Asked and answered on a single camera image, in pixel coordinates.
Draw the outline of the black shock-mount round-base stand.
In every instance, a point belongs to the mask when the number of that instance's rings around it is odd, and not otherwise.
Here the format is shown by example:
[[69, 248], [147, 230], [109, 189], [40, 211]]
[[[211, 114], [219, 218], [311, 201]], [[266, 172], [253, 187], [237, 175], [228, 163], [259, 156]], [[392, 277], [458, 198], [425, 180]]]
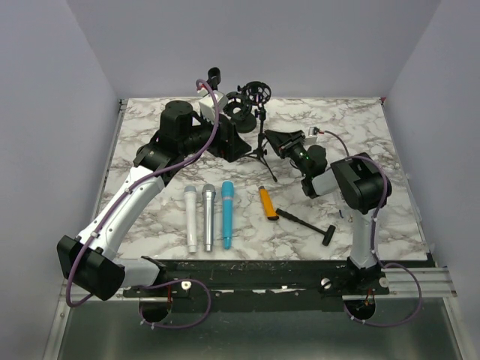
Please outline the black shock-mount round-base stand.
[[257, 126], [257, 120], [251, 112], [252, 103], [247, 96], [248, 89], [248, 85], [239, 86], [237, 91], [227, 93], [227, 103], [223, 108], [223, 112], [235, 124], [240, 134], [250, 133]]

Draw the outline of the cyan blue microphone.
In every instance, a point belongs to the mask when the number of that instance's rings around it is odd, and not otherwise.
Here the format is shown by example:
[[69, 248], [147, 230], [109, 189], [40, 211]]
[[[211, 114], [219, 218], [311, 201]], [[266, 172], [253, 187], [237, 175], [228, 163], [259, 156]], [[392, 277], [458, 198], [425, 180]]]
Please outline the cyan blue microphone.
[[233, 242], [233, 198], [234, 185], [224, 181], [221, 188], [222, 197], [222, 236], [223, 248], [229, 250]]

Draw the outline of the black tripod microphone stand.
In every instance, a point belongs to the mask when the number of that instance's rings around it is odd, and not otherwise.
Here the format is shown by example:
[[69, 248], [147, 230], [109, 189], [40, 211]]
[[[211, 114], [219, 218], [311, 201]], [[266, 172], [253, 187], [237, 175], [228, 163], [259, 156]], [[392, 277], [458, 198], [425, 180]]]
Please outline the black tripod microphone stand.
[[272, 172], [268, 165], [266, 156], [266, 143], [264, 142], [266, 136], [264, 134], [264, 124], [267, 118], [266, 104], [270, 101], [272, 96], [271, 88], [264, 82], [252, 81], [247, 83], [244, 87], [238, 87], [238, 90], [244, 95], [246, 100], [255, 108], [254, 116], [259, 120], [259, 133], [257, 136], [257, 147], [251, 152], [244, 155], [244, 158], [250, 158], [259, 161], [269, 171], [274, 182], [278, 179]]

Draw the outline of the grey silver microphone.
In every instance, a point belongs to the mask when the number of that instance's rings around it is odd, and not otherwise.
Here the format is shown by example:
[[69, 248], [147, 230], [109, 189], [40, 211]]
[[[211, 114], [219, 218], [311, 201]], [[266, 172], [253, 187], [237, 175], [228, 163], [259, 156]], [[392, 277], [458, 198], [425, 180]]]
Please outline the grey silver microphone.
[[204, 210], [203, 240], [206, 252], [212, 252], [215, 240], [215, 196], [215, 186], [205, 184], [202, 189], [202, 203]]

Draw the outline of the white microphone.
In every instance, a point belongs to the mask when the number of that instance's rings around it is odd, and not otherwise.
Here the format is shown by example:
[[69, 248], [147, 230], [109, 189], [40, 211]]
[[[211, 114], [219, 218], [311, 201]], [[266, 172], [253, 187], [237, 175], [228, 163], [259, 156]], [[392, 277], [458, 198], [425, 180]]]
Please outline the white microphone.
[[197, 190], [193, 185], [184, 188], [184, 204], [187, 227], [187, 249], [189, 254], [197, 252]]

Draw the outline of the black clip microphone stand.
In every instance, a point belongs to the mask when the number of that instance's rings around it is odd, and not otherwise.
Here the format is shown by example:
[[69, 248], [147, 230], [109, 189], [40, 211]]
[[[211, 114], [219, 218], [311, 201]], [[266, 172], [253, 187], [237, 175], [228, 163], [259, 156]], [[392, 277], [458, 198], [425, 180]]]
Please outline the black clip microphone stand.
[[217, 91], [221, 83], [221, 70], [219, 67], [211, 67], [208, 70], [206, 83], [212, 91]]

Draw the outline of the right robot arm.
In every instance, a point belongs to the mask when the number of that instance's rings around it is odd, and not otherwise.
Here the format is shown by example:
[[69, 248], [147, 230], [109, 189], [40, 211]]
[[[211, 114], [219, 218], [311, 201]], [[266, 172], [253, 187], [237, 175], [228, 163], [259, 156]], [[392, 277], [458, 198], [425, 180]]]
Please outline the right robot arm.
[[345, 275], [346, 288], [355, 294], [372, 285], [369, 271], [380, 264], [377, 254], [377, 215], [392, 194], [388, 177], [368, 154], [346, 156], [329, 163], [320, 145], [304, 147], [306, 136], [266, 130], [265, 138], [279, 158], [288, 158], [303, 175], [301, 188], [310, 198], [340, 191], [353, 221], [352, 248], [347, 262], [355, 269]]

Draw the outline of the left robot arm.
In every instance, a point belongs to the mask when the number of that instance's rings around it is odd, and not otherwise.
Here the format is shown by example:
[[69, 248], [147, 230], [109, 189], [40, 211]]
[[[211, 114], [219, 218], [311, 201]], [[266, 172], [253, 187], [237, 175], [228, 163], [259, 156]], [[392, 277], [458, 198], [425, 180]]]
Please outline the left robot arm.
[[167, 279], [154, 260], [142, 257], [116, 263], [114, 259], [143, 209], [185, 167], [189, 155], [206, 150], [232, 163], [251, 150], [233, 121], [223, 114], [217, 119], [217, 124], [207, 120], [206, 111], [195, 112], [187, 101], [166, 104], [158, 130], [137, 150], [118, 192], [79, 235], [65, 235], [58, 242], [61, 270], [69, 285], [104, 301], [122, 287], [140, 286], [150, 296], [166, 289]]

